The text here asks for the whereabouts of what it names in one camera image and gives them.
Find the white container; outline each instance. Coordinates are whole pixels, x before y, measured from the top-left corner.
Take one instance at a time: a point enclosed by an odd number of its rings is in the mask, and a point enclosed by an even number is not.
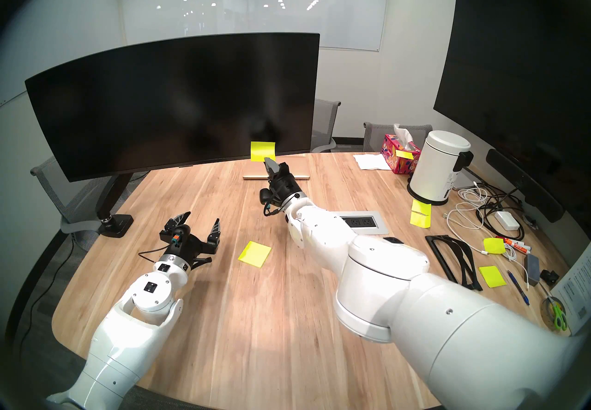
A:
[[[424,203],[443,205],[457,174],[472,159],[470,143],[465,138],[444,130],[429,132],[408,192]]]

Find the metal plate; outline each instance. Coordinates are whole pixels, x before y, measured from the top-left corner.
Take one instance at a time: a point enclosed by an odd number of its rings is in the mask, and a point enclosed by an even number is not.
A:
[[[377,211],[334,211],[359,235],[387,235],[388,228]]]

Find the gold laptop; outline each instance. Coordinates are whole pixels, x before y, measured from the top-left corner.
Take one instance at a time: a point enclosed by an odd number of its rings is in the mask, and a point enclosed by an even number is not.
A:
[[[285,162],[289,165],[289,171],[297,180],[309,180],[310,179],[310,166],[308,164],[307,157],[299,156],[277,156],[277,163]],[[266,180],[269,176],[265,169],[264,162],[253,162],[247,161],[244,165],[242,177],[245,180]]]

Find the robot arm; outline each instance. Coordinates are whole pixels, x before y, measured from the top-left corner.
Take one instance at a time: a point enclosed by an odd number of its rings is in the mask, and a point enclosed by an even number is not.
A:
[[[535,407],[564,374],[582,338],[558,337],[428,273],[419,250],[357,235],[306,197],[287,164],[265,165],[265,215],[284,213],[295,243],[338,277],[339,321],[366,340],[395,343],[444,407]]]
[[[197,256],[215,254],[219,244],[219,219],[204,243],[184,224],[188,216],[169,220],[160,232],[169,246],[152,272],[140,276],[102,320],[74,386],[47,400],[85,410],[116,410],[148,371],[183,311],[183,300],[175,301],[174,293],[187,283],[191,270],[211,262]],[[131,316],[134,308],[143,320]]]

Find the gray mesh chair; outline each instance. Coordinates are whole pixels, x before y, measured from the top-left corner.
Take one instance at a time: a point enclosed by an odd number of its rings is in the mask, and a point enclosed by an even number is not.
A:
[[[95,207],[100,193],[111,177],[70,182],[55,157],[31,169],[39,183],[61,214],[61,231],[73,233],[76,243],[88,251],[99,234],[100,220]],[[125,189],[111,213],[115,213],[130,196]]]
[[[364,152],[379,152],[382,149],[383,137],[386,134],[394,134],[394,125],[372,124],[363,122],[365,127],[365,136],[363,137]],[[413,136],[413,143],[422,149],[427,135],[433,130],[430,124],[426,125],[401,125],[400,128],[406,129]]]
[[[336,112],[340,105],[341,102],[314,100],[310,152],[330,152],[336,147],[335,140],[332,139],[332,131],[335,127]]]

